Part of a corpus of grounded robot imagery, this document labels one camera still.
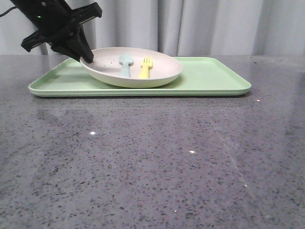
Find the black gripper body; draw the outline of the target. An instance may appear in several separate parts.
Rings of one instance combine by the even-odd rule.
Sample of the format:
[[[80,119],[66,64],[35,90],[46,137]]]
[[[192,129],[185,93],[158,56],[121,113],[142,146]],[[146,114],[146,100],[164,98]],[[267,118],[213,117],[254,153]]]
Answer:
[[[98,3],[71,9],[66,2],[21,2],[20,11],[38,29],[23,39],[21,46],[28,52],[42,43],[72,39],[80,25],[102,16]]]

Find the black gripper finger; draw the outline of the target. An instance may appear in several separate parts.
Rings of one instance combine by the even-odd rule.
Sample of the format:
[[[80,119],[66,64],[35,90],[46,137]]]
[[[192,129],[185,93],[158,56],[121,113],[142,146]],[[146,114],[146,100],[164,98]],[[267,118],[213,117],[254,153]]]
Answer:
[[[94,55],[85,37],[82,25],[78,26],[73,31],[72,50],[75,53],[75,60],[80,61],[82,58],[87,63],[93,62]]]
[[[81,58],[80,44],[81,43],[78,39],[67,39],[67,40],[53,41],[51,42],[50,46],[54,52],[64,54],[79,62]]]

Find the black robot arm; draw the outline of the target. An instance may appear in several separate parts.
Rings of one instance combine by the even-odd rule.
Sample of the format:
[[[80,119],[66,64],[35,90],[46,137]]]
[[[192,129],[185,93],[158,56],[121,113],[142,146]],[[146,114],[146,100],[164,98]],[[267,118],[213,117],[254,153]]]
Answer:
[[[21,46],[28,52],[47,43],[54,52],[76,61],[93,62],[93,52],[86,40],[83,24],[102,16],[102,9],[94,2],[72,9],[64,0],[13,0],[12,3],[38,29],[23,39]]]

